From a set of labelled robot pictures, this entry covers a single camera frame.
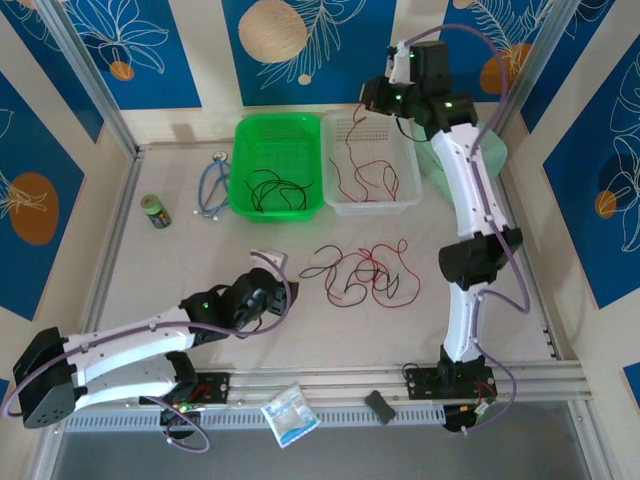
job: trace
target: black eraser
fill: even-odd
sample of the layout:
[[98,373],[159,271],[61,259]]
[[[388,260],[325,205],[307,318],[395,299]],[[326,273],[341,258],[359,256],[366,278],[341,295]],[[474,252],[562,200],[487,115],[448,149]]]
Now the black eraser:
[[386,425],[391,420],[396,418],[396,411],[391,408],[387,401],[382,398],[380,392],[374,390],[365,399],[364,403],[367,404],[371,410],[373,410],[383,425]]

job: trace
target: tangled wire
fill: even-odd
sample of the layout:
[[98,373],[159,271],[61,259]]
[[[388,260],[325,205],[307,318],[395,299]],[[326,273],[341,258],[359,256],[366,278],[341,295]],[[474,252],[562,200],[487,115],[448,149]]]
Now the tangled wire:
[[[338,253],[338,258],[329,265],[306,268],[300,272],[299,276],[300,278],[308,279],[315,278],[326,273],[324,278],[324,288],[326,290],[327,300],[336,307],[349,308],[360,305],[365,301],[369,293],[371,293],[371,296],[376,303],[384,308],[405,307],[407,305],[411,305],[416,298],[418,298],[420,288],[422,286],[420,278],[413,273],[409,267],[407,267],[402,258],[402,254],[407,250],[407,248],[409,248],[409,244],[406,240],[402,239],[398,242],[396,248],[385,243],[379,243],[374,245],[371,249],[358,248],[357,251],[344,255],[342,250],[336,245],[325,245],[316,250],[314,255],[319,254],[325,249],[333,249]],[[387,300],[391,300],[396,296],[398,289],[400,288],[400,274],[396,273],[395,276],[392,276],[391,270],[376,258],[376,251],[380,249],[390,250],[395,253],[407,273],[416,280],[418,288],[410,300],[400,304],[388,304],[380,298],[380,294],[384,292]],[[359,258],[359,261],[356,268],[349,273],[345,286],[342,290],[342,294],[346,295],[353,287],[355,287],[362,291],[362,296],[355,302],[345,304],[343,303],[343,298],[340,295],[337,295],[333,289],[338,278],[338,266],[341,264],[344,265],[343,262],[350,257]]]
[[264,207],[262,202],[265,199],[269,198],[270,202],[279,202],[280,198],[284,199],[287,203],[289,210],[306,210],[307,209],[307,192],[306,189],[313,185],[313,181],[305,187],[298,185],[295,182],[291,182],[289,180],[283,180],[280,178],[276,172],[267,169],[256,169],[253,173],[267,173],[272,175],[273,178],[266,179],[260,182],[255,187],[252,187],[247,180],[244,183],[247,185],[249,190],[251,190],[251,203],[253,203],[253,208],[260,213],[264,213]]

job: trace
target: white plastic basket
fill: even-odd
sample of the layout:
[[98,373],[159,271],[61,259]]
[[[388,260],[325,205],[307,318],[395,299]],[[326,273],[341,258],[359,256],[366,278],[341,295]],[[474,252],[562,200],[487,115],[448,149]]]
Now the white plastic basket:
[[[330,113],[322,119],[322,183],[324,199],[338,215],[382,215],[404,211],[422,199],[422,183],[413,142],[398,131],[394,117],[362,111],[357,118],[366,116],[349,136],[353,161],[364,165],[374,160],[386,160],[393,166],[398,177],[395,201],[382,185],[385,166],[381,163],[360,170],[364,178],[378,188],[367,186],[366,191],[356,182],[354,167],[349,160],[349,149],[345,139],[353,127],[353,113]],[[410,132],[406,121],[402,124]],[[342,189],[355,202],[347,198],[338,188],[338,170]]]

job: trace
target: white wall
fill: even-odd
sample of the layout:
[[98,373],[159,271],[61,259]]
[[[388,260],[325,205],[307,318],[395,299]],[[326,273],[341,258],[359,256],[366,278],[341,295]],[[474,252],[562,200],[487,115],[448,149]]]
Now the white wall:
[[[442,24],[448,0],[397,0],[392,39],[409,38]],[[327,112],[337,105],[242,106],[221,0],[170,0],[202,109],[127,110],[138,143],[217,141],[232,138],[244,115],[267,110]]]
[[[85,174],[36,318],[30,322],[0,307],[0,378],[11,379],[13,364],[38,331],[54,325],[65,334],[78,331],[129,160],[106,127],[97,144],[90,140],[1,14],[0,45],[0,71]],[[20,420],[0,419],[0,478],[24,474],[38,435]]]
[[640,292],[598,310],[542,164],[638,36],[640,2],[617,0],[544,117],[507,163],[525,243],[551,313],[581,360],[620,467],[640,478],[640,411],[622,368],[640,361]]

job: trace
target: black wire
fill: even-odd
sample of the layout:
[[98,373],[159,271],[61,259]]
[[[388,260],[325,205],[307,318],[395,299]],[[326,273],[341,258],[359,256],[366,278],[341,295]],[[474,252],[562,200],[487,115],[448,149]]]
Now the black wire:
[[[245,185],[247,185],[249,190],[251,190],[251,202],[253,204],[253,208],[256,211],[260,213],[264,213],[262,202],[267,196],[269,196],[274,191],[278,191],[278,194],[280,195],[280,197],[282,197],[284,201],[287,202],[289,210],[306,210],[307,208],[306,189],[311,187],[314,184],[314,181],[311,181],[309,185],[301,186],[289,180],[283,180],[282,178],[280,178],[280,176],[276,172],[272,170],[262,168],[262,169],[255,169],[253,171],[253,173],[261,173],[261,172],[273,175],[275,178],[264,180],[263,182],[260,182],[255,187],[252,187],[247,180],[244,181]],[[283,193],[284,191],[298,191],[302,194],[302,200],[296,207],[294,207],[290,199],[288,199]]]
[[[316,250],[315,252],[313,252],[314,255],[317,255],[318,253],[320,253],[322,250],[324,250],[325,248],[333,248],[335,250],[338,251],[338,253],[340,254],[340,258],[335,261],[333,264],[328,265],[326,267],[309,267],[309,268],[305,268],[302,272],[300,272],[300,274],[298,275],[300,278],[315,278],[318,275],[322,275],[324,272],[326,272],[327,270],[329,270],[332,267],[336,267],[343,259],[344,259],[344,255],[342,254],[342,250],[340,250],[340,247],[333,245],[333,244],[328,244],[328,245],[324,245],[323,247],[320,247],[318,250]],[[310,271],[315,271],[318,270],[318,273],[314,273],[313,275],[306,275],[306,272],[310,272]]]
[[344,289],[344,293],[347,293],[347,290],[349,290],[351,287],[354,287],[354,286],[360,286],[360,287],[362,287],[362,288],[364,289],[364,295],[362,296],[362,298],[361,298],[360,300],[358,300],[358,301],[357,301],[357,302],[355,302],[355,303],[350,303],[350,304],[348,304],[348,305],[340,305],[339,303],[334,302],[334,301],[333,301],[333,297],[331,296],[331,293],[330,293],[330,292],[331,292],[331,288],[333,287],[333,284],[334,284],[334,283],[335,283],[335,281],[336,281],[336,277],[337,277],[337,275],[338,275],[338,273],[337,273],[337,272],[338,272],[338,269],[337,269],[335,266],[333,266],[333,267],[331,267],[330,272],[331,272],[331,271],[333,271],[333,272],[334,272],[333,280],[331,280],[331,283],[329,284],[329,287],[327,288],[327,300],[329,300],[329,303],[330,303],[331,305],[333,305],[334,307],[338,307],[338,308],[351,308],[351,307],[355,307],[355,306],[357,306],[357,305],[360,305],[362,302],[364,302],[364,301],[366,300],[366,298],[367,298],[367,294],[369,293],[369,289],[368,289],[365,285],[363,285],[363,284],[361,284],[361,283],[354,283],[354,284],[351,284],[351,285],[347,285],[347,286],[345,287],[345,289]]
[[[262,326],[262,317],[258,317],[258,326],[249,333],[256,332]],[[250,335],[236,335],[240,340],[246,340]]]
[[417,364],[417,363],[412,363],[412,362],[405,363],[405,364],[402,366],[402,378],[404,378],[404,380],[405,380],[406,382],[408,382],[408,381],[409,381],[409,378],[407,377],[407,367],[413,367],[413,368],[417,369],[418,371],[420,371],[420,367],[418,366],[418,364]]
[[398,130],[400,130],[400,133],[404,136],[407,137],[409,140],[416,142],[416,143],[427,143],[429,140],[425,139],[425,140],[416,140],[413,137],[410,137],[409,135],[407,135],[406,133],[404,133],[404,130],[402,130],[402,125],[400,124],[400,117],[396,117],[396,125],[398,126]]
[[[349,275],[349,279],[353,276],[353,275],[357,275],[358,273],[373,273],[373,277],[372,277],[372,287],[376,292],[385,292],[387,294],[387,298],[389,300],[391,300],[395,294],[398,292],[398,287],[400,286],[400,275],[396,275],[396,277],[392,280],[390,280],[390,276],[389,273],[386,272],[385,270],[379,269],[379,268],[372,268],[372,269],[362,269],[362,268],[356,268],[353,272],[351,272],[351,274]],[[385,277],[387,277],[387,286],[383,287],[383,288],[378,288],[376,287],[376,283],[378,282],[378,275],[384,275]]]

